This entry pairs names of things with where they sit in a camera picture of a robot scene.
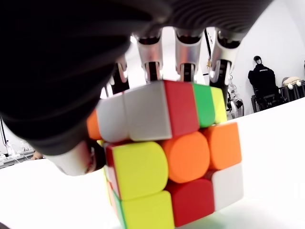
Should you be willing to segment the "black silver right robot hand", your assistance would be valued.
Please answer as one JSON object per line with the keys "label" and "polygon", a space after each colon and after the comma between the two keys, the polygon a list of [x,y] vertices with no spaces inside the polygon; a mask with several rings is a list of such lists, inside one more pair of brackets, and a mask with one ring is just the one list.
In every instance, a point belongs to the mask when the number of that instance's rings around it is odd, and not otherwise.
{"label": "black silver right robot hand", "polygon": [[3,0],[0,116],[63,173],[105,165],[86,120],[132,34],[217,27],[241,38],[268,0]]}

